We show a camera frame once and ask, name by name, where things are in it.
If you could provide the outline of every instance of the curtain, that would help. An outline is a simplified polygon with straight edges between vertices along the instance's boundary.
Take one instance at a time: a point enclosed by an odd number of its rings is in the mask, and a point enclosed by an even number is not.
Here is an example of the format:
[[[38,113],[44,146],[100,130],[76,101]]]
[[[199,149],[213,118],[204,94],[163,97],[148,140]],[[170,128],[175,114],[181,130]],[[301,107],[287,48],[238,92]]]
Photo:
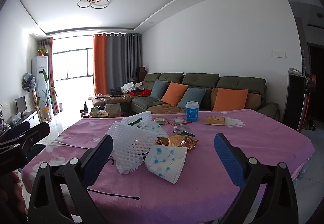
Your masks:
[[[93,87],[95,95],[107,94],[106,83],[106,45],[107,35],[95,34],[93,36]]]
[[[47,52],[45,53],[45,56],[48,57],[48,82],[49,82],[49,88],[54,87],[53,65],[52,65],[53,38],[51,37],[51,38],[41,40],[41,42],[38,43],[38,48],[46,48],[47,49]],[[50,95],[51,95],[53,113],[57,114],[57,113],[60,112],[60,109],[59,109],[59,107],[57,105],[55,91],[50,90]]]
[[[142,36],[139,34],[108,34],[106,44],[107,91],[136,78],[142,66]]]

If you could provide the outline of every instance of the curtain rod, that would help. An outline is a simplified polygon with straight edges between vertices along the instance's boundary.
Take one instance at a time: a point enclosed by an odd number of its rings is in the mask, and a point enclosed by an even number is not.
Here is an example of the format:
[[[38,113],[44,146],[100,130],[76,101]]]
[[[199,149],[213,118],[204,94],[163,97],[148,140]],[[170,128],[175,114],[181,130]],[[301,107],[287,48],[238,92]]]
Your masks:
[[[106,35],[111,35],[111,34],[119,35],[119,34],[115,34],[115,33],[101,33],[101,34],[95,33],[95,34],[97,34],[97,35],[102,35],[102,34],[106,34]],[[93,34],[93,35],[72,36],[72,37],[86,37],[86,36],[94,36],[95,34]],[[139,35],[139,36],[142,36],[142,34],[137,34],[137,33],[120,33],[120,34],[122,34],[122,35],[133,34],[133,35]],[[63,39],[63,38],[69,38],[69,37],[60,37],[60,38],[54,38],[54,37],[53,37],[54,40],[57,40],[57,39]]]

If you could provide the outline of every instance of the green sofa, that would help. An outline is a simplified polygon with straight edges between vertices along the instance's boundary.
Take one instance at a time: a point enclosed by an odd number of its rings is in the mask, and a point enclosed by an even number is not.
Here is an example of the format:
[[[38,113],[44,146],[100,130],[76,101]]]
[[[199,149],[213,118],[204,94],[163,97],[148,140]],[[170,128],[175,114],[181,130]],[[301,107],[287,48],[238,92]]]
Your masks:
[[[260,95],[261,104],[256,110],[266,116],[279,121],[280,112],[277,103],[266,103],[265,92],[267,89],[266,80],[253,77],[219,77],[218,74],[208,73],[153,73],[145,76],[143,85],[145,89],[152,89],[155,80],[167,81],[168,85],[171,82],[176,82],[189,87],[204,88],[206,93],[200,104],[200,111],[211,111],[215,101],[216,88],[244,90],[248,89],[251,95]],[[184,109],[171,106],[163,101],[156,100],[151,97],[137,97],[132,100],[131,109],[135,113],[143,111],[151,111],[153,114],[167,114],[167,113],[185,113]]]

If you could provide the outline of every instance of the white foam net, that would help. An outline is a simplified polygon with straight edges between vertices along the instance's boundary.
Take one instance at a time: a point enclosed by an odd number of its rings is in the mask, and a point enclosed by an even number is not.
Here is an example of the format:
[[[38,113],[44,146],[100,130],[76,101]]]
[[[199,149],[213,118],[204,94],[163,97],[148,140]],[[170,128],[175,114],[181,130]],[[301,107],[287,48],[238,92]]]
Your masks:
[[[136,170],[158,139],[158,134],[125,123],[114,122],[107,131],[114,142],[111,156],[121,174]]]
[[[150,111],[141,112],[130,117],[126,117],[121,120],[123,124],[130,124],[142,118],[140,122],[140,128],[143,128],[148,122],[152,121],[152,113]]]

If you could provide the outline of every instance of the wall switch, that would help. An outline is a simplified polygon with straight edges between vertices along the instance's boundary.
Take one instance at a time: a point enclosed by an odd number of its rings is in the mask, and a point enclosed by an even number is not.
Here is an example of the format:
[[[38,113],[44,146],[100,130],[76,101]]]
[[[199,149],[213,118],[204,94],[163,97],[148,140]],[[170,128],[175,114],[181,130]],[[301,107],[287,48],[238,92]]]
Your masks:
[[[2,104],[2,110],[6,110],[9,108],[9,103]]]
[[[272,56],[275,58],[286,58],[286,51],[272,50]]]

